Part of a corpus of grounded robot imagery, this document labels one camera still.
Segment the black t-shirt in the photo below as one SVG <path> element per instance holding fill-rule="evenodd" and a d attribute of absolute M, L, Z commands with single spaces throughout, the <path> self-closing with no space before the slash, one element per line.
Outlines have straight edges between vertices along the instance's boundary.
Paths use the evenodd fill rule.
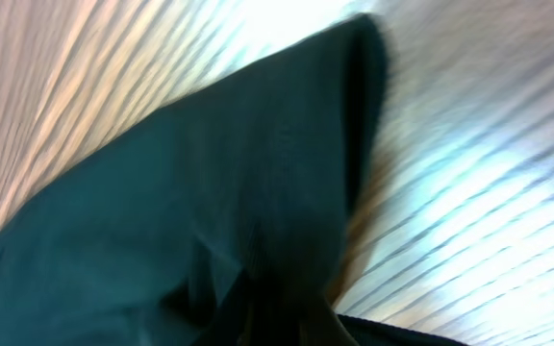
<path fill-rule="evenodd" d="M 0 231 L 0 345 L 442 345 L 326 298 L 387 81 L 362 14 L 80 161 Z"/>

